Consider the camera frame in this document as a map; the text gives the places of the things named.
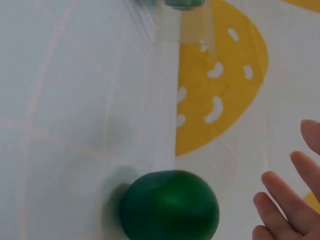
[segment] yellow pattern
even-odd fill
[[[292,5],[296,5],[301,8],[305,8],[305,9],[320,13],[319,0],[282,0],[282,1]]]
[[[176,129],[177,156],[226,131],[253,101],[268,68],[266,44],[256,26],[222,0],[214,0],[212,10],[215,61],[199,45],[180,47],[179,89],[186,89],[186,95],[177,106],[178,117],[185,120]],[[209,77],[215,66],[218,70]],[[244,68],[252,70],[249,79]],[[215,121],[206,123],[206,116],[217,108],[213,97],[222,101],[223,111]]]
[[[304,200],[309,204],[318,214],[320,214],[320,204],[318,203],[315,195],[312,192],[309,192]]]

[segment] white dot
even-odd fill
[[[221,62],[217,62],[213,68],[213,70],[208,71],[208,77],[211,79],[218,78],[222,75],[224,72],[224,66],[221,64]]]
[[[235,40],[236,42],[239,41],[239,36],[238,36],[238,34],[236,33],[236,31],[233,28],[228,28],[227,31],[228,31],[228,34],[232,37],[233,40]]]
[[[243,66],[243,70],[245,73],[245,78],[248,80],[251,80],[254,76],[252,67],[250,65],[245,65],[245,66]]]
[[[218,96],[213,97],[212,102],[213,102],[213,110],[212,112],[209,113],[209,115],[207,115],[204,118],[204,122],[206,124],[213,123],[215,120],[217,120],[221,116],[222,112],[224,111],[224,104],[220,97]]]
[[[208,46],[205,46],[205,45],[202,45],[201,46],[201,52],[203,53],[203,52],[205,52],[205,51],[207,51],[209,48],[208,48]]]
[[[176,127],[180,127],[182,126],[184,123],[186,122],[186,116],[183,115],[183,114],[179,114],[177,117],[176,117]]]
[[[178,90],[178,99],[177,99],[177,103],[182,102],[187,96],[187,89],[182,86],[179,88]]]

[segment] fingernail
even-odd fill
[[[290,158],[291,158],[291,156],[292,156],[295,152],[296,152],[296,151],[292,151],[292,152],[289,153]]]
[[[304,120],[301,121],[301,124],[308,125],[308,126],[315,125],[317,123],[318,123],[317,121],[311,120],[311,119],[304,119]]]

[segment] green object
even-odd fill
[[[119,216],[130,240],[210,240],[219,224],[219,206],[200,177],[180,170],[160,171],[129,187]]]
[[[164,0],[165,4],[171,7],[200,7],[204,0]]]

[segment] palm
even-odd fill
[[[301,134],[307,145],[320,155],[320,123],[302,121]],[[302,152],[296,151],[290,157],[297,172],[320,202],[320,167]],[[262,182],[286,218],[266,193],[257,193],[253,201],[265,226],[257,226],[253,230],[253,240],[320,239],[320,214],[274,172],[264,173]]]

